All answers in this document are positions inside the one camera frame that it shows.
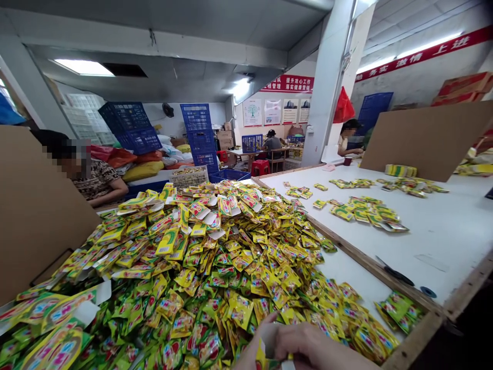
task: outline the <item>red banner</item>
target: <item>red banner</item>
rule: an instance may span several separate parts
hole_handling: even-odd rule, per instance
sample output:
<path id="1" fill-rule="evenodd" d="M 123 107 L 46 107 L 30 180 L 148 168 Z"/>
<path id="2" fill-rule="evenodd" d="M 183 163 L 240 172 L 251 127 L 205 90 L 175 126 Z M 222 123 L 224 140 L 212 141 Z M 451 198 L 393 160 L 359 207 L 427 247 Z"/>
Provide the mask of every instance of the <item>red banner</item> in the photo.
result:
<path id="1" fill-rule="evenodd" d="M 450 52 L 464 49 L 468 46 L 480 44 L 493 38 L 493 26 L 481 28 L 477 31 L 461 35 L 455 39 L 444 42 L 428 49 L 421 50 L 404 58 L 393 60 L 390 63 L 367 70 L 356 76 L 356 82 L 364 81 L 372 77 L 384 75 L 396 69 L 401 69 L 428 59 L 436 58 Z"/>
<path id="2" fill-rule="evenodd" d="M 314 77 L 282 75 L 260 91 L 311 94 L 313 91 L 313 81 L 315 81 Z"/>

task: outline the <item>red bag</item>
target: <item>red bag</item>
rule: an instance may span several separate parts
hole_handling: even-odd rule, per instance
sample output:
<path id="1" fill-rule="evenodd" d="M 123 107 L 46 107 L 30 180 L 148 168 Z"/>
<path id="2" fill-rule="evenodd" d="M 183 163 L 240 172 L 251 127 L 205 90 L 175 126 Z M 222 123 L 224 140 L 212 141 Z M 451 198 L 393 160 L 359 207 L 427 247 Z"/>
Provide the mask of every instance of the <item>red bag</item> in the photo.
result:
<path id="1" fill-rule="evenodd" d="M 113 148 L 108 164 L 113 168 L 118 168 L 123 165 L 134 162 L 137 156 L 125 149 Z"/>
<path id="2" fill-rule="evenodd" d="M 135 163 L 160 162 L 162 158 L 163 153 L 161 151 L 154 151 L 137 156 Z"/>
<path id="3" fill-rule="evenodd" d="M 335 109 L 334 123 L 344 123 L 351 118 L 354 118 L 356 112 L 354 111 L 353 105 L 349 100 L 348 95 L 344 86 L 340 92 L 339 100 L 337 101 L 337 107 Z"/>
<path id="4" fill-rule="evenodd" d="M 91 157 L 107 162 L 113 150 L 115 148 L 111 146 L 91 145 Z"/>

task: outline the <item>cardboard sheet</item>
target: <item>cardboard sheet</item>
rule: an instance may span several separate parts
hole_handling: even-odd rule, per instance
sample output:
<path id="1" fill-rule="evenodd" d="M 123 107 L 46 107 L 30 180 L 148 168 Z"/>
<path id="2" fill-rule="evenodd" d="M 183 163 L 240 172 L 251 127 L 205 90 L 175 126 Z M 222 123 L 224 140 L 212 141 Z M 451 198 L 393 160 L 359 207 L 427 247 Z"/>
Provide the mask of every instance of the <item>cardboard sheet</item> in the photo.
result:
<path id="1" fill-rule="evenodd" d="M 409 165 L 419 177 L 446 182 L 492 123 L 493 101 L 381 113 L 361 168 Z"/>
<path id="2" fill-rule="evenodd" d="M 0 169 L 1 306 L 63 255 L 48 278 L 101 220 L 27 128 L 0 126 Z"/>

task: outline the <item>tape roll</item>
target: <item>tape roll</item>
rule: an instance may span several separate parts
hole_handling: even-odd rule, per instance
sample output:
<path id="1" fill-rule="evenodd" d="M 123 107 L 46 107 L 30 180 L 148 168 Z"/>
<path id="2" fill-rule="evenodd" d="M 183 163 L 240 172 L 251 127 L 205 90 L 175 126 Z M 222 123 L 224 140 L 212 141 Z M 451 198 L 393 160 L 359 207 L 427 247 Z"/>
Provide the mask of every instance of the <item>tape roll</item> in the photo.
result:
<path id="1" fill-rule="evenodd" d="M 429 297 L 431 297 L 431 298 L 436 298 L 436 297 L 437 297 L 436 293 L 435 293 L 433 290 L 431 290 L 430 288 L 427 288 L 427 287 L 421 287 L 420 289 L 421 289 L 421 291 L 422 291 L 424 294 L 426 294 L 427 296 L 429 296 Z"/>

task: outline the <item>black hair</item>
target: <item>black hair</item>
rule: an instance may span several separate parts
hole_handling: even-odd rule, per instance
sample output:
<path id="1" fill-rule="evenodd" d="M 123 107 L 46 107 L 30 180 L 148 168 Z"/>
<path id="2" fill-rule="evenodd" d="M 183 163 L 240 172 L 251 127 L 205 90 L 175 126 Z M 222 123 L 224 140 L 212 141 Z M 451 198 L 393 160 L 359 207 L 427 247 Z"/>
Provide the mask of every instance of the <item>black hair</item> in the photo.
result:
<path id="1" fill-rule="evenodd" d="M 34 137 L 46 148 L 53 159 L 75 158 L 75 147 L 70 144 L 68 136 L 52 130 L 31 131 Z"/>
<path id="2" fill-rule="evenodd" d="M 361 124 L 358 122 L 358 120 L 356 118 L 351 118 L 349 121 L 345 122 L 343 124 L 343 129 L 341 130 L 344 131 L 344 130 L 351 130 L 351 129 L 358 129 L 361 127 Z"/>

